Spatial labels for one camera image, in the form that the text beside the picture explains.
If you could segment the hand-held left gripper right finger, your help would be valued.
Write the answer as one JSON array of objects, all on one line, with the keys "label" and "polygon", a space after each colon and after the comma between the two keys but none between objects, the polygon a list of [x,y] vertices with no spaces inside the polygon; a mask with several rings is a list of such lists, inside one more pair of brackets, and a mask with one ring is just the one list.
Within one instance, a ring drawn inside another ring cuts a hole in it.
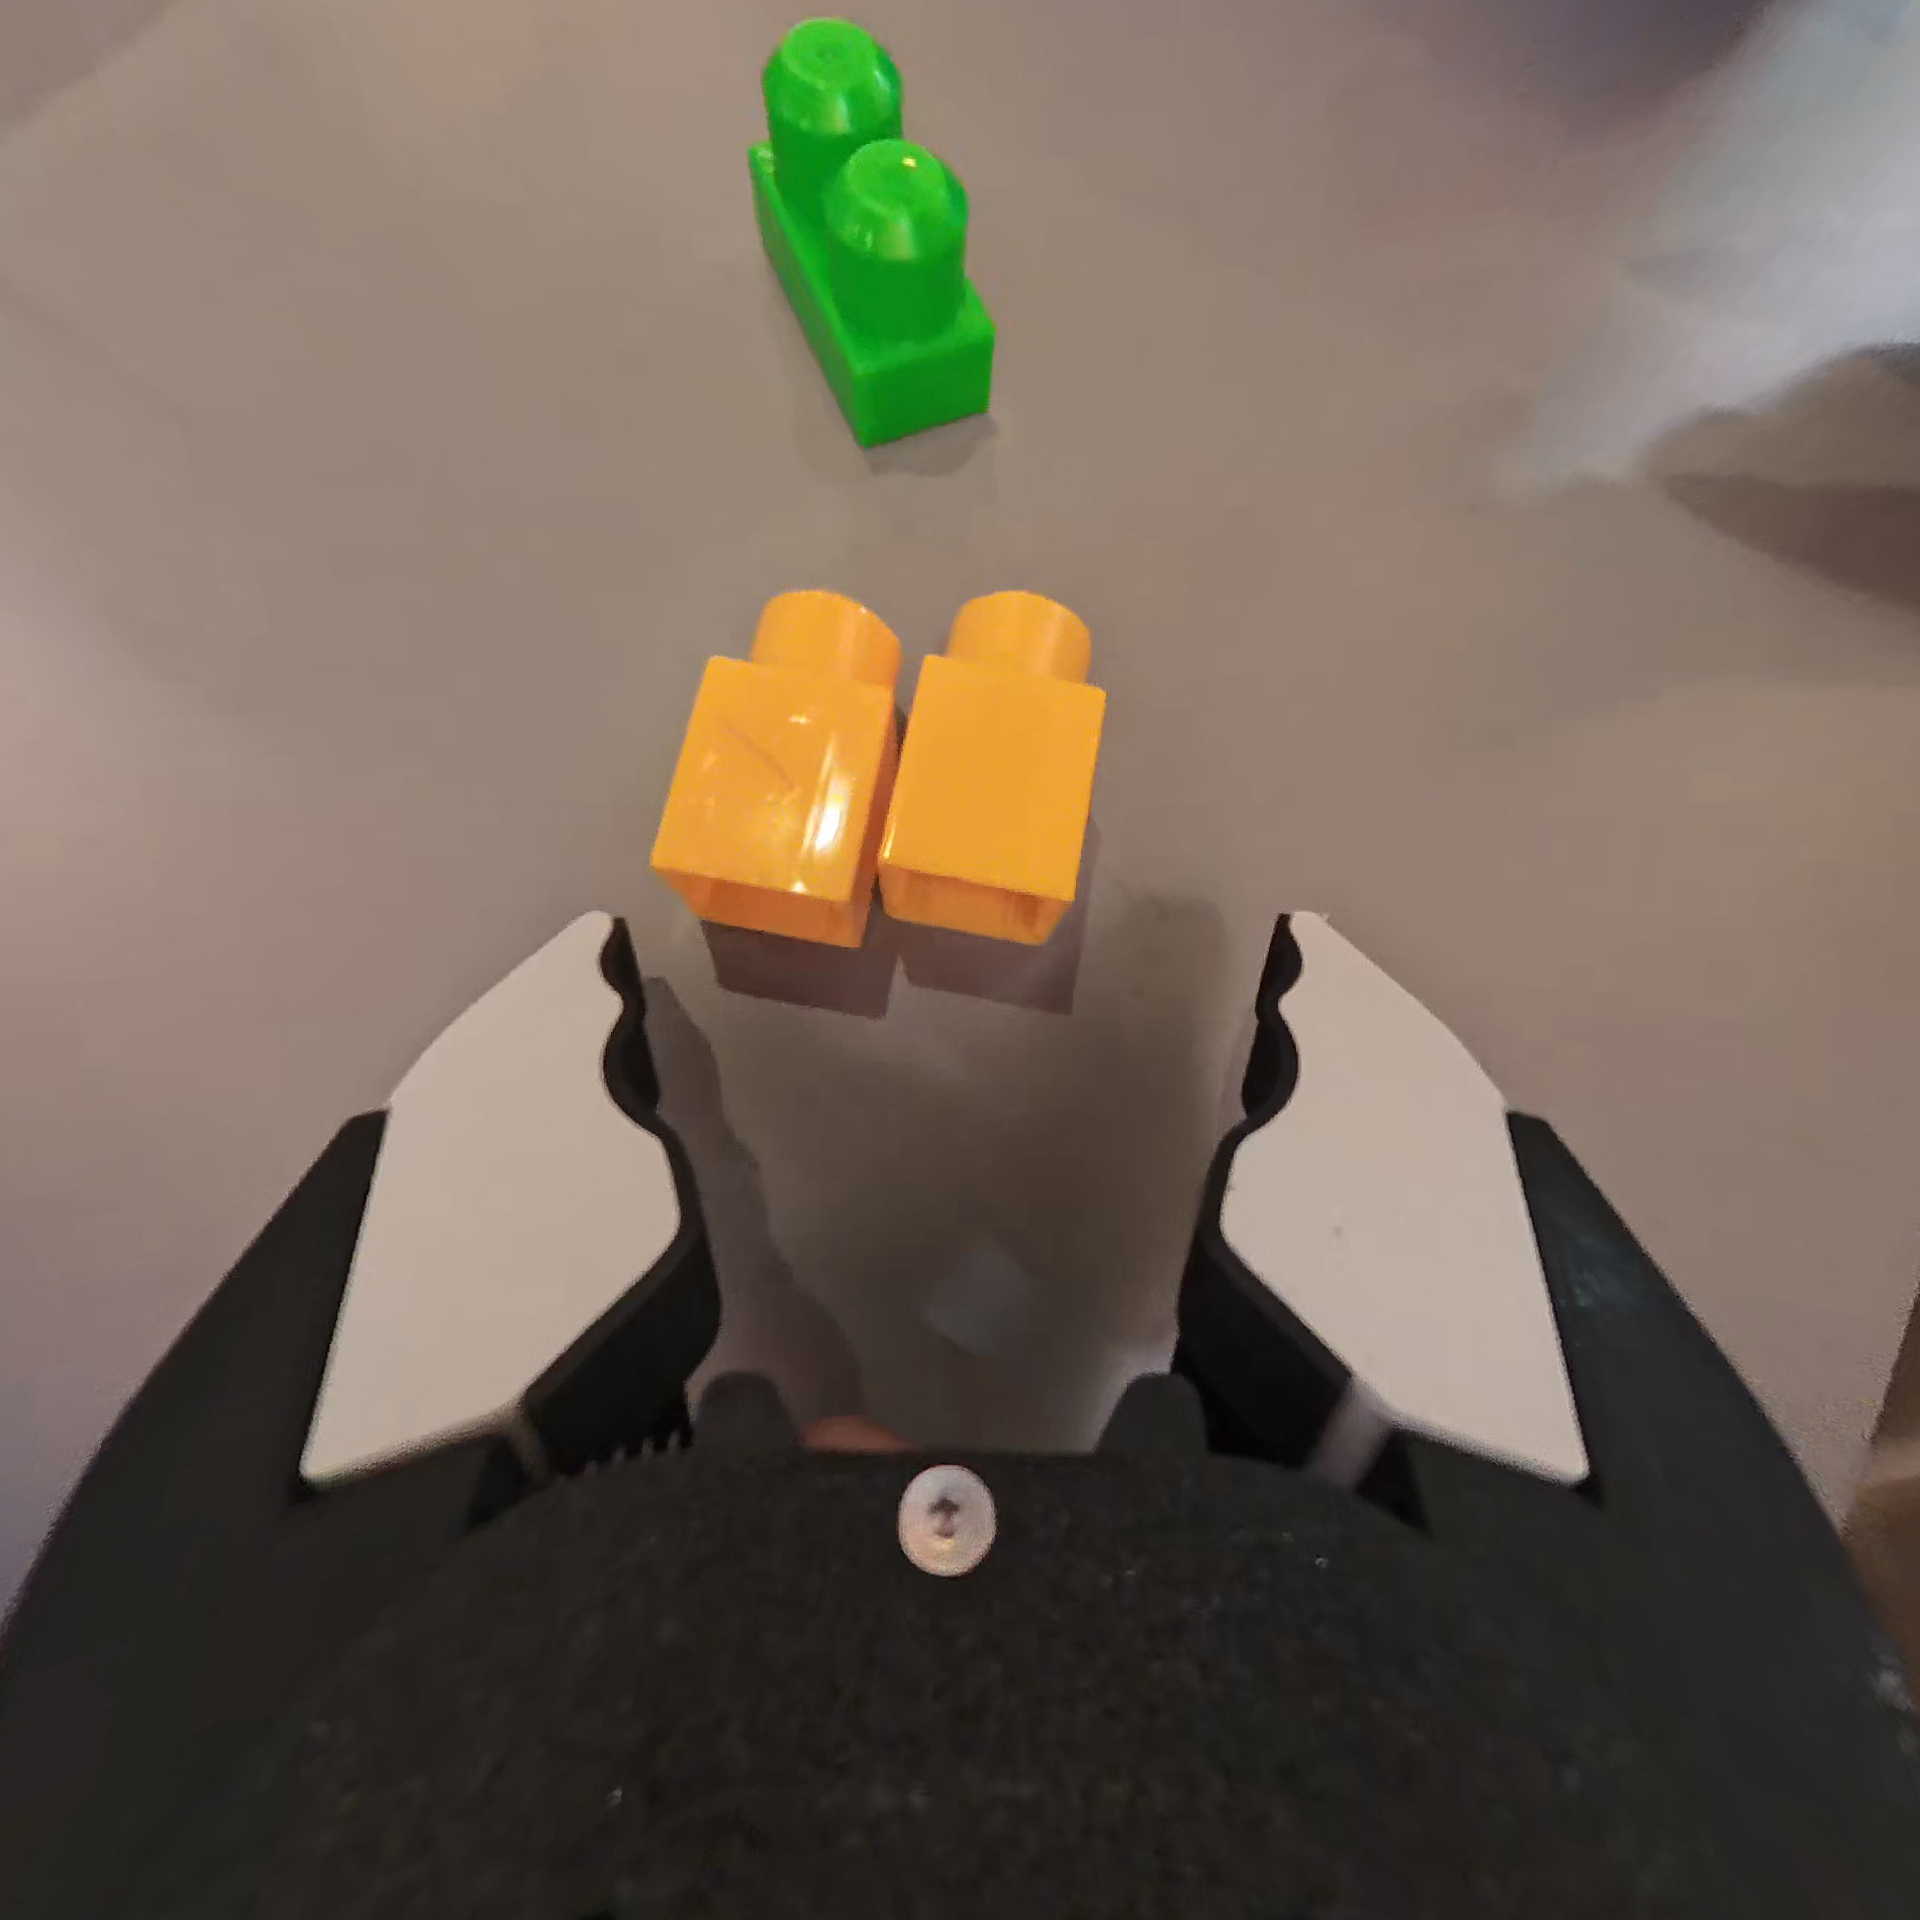
[{"label": "hand-held left gripper right finger", "polygon": [[1504,1095],[1321,915],[1274,926],[1176,1317],[1216,1455],[1352,1490],[1406,1437],[1592,1473]]}]

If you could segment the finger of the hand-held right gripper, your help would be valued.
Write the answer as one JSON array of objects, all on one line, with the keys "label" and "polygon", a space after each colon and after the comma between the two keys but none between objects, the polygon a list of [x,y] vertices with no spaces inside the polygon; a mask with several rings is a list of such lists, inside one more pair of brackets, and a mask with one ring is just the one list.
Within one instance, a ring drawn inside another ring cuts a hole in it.
[{"label": "finger of the hand-held right gripper", "polygon": [[1616,196],[1503,457],[1516,497],[1641,477],[1708,415],[1915,347],[1918,6],[1630,9]]}]

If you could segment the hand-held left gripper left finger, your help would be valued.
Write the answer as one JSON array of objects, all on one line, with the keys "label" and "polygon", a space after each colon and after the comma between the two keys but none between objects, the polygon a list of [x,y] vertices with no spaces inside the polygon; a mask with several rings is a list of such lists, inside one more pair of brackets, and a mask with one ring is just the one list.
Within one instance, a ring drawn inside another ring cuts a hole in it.
[{"label": "hand-held left gripper left finger", "polygon": [[574,1475],[686,1431],[723,1299],[625,918],[567,924],[426,1047],[360,1221],[306,1484],[474,1437]]}]

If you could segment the yellow toy building block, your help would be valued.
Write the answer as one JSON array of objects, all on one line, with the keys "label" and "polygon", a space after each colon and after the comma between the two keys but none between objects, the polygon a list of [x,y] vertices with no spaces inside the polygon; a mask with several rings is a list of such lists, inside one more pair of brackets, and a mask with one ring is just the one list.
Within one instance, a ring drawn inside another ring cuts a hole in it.
[{"label": "yellow toy building block", "polygon": [[698,922],[865,943],[898,769],[898,635],[841,591],[776,595],[706,662],[651,866]]},{"label": "yellow toy building block", "polygon": [[1044,947],[1076,901],[1106,693],[1040,591],[970,598],[919,668],[881,839],[892,922]]}]

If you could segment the green two-stud toy block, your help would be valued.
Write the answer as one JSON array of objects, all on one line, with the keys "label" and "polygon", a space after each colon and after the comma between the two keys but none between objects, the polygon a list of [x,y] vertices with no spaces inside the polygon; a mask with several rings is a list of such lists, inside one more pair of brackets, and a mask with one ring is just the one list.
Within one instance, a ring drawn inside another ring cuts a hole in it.
[{"label": "green two-stud toy block", "polygon": [[760,73],[761,249],[857,446],[993,406],[998,326],[970,278],[970,191],[906,135],[906,85],[862,26],[811,17]]}]

